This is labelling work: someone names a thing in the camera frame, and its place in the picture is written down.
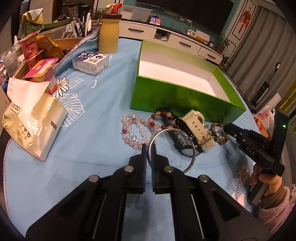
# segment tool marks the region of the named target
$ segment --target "hand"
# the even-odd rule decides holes
[[[251,182],[250,185],[254,186],[258,183],[258,180],[269,184],[268,189],[264,193],[264,197],[271,196],[272,194],[276,193],[277,190],[281,187],[282,179],[276,174],[267,174],[262,173],[258,176],[259,168],[258,165],[255,164],[253,166],[253,173],[251,175]]]

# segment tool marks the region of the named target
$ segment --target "drawer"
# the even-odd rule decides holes
[[[169,39],[168,39],[168,44],[177,46],[181,49],[184,49],[186,51],[193,52],[195,54],[198,53],[200,50],[201,46],[198,44],[195,44],[189,40],[183,39],[181,37],[178,37],[176,35],[171,34]]]
[[[198,55],[207,58],[217,64],[220,64],[222,60],[222,57],[220,57],[218,54],[215,54],[214,52],[203,47],[201,47],[201,49],[199,50]]]
[[[119,34],[122,36],[136,36],[140,39],[154,39],[156,28],[134,23],[119,22]]]

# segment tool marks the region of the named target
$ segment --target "silver bangle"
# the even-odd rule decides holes
[[[192,138],[191,138],[191,137],[185,135],[182,131],[180,131],[180,130],[178,130],[178,129],[175,129],[175,128],[167,128],[167,129],[161,130],[160,132],[158,132],[158,133],[152,138],[152,140],[150,141],[149,146],[148,146],[148,156],[147,156],[148,163],[149,163],[149,165],[150,165],[150,167],[151,167],[150,156],[151,156],[151,146],[152,146],[153,142],[155,141],[156,137],[158,137],[161,133],[163,133],[163,132],[165,132],[165,131],[176,131],[176,132],[182,134],[183,136],[185,136],[185,137],[188,139],[188,141],[191,143],[192,151],[193,151],[193,156],[192,156],[192,160],[191,160],[189,166],[183,171],[183,173],[185,174],[185,173],[187,173],[187,172],[192,168],[192,166],[193,166],[193,164],[194,164],[194,162],[195,162],[195,146],[194,146],[194,144],[193,144],[193,142],[192,142]]]

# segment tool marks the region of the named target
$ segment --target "tv stand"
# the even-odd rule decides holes
[[[155,33],[159,32],[165,33],[167,37],[166,41],[154,39]],[[216,65],[219,65],[223,58],[222,55],[211,49],[209,46],[199,42],[197,39],[162,25],[158,26],[134,20],[121,20],[119,22],[119,36],[131,39],[149,39],[158,41],[162,44],[169,44],[174,48],[209,60]]]

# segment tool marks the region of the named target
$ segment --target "curtain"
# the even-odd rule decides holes
[[[269,82],[276,62],[280,68],[259,101],[261,109],[278,92],[285,95],[296,79],[296,34],[280,15],[259,6],[244,40],[230,60],[227,73],[250,100],[262,83]]]

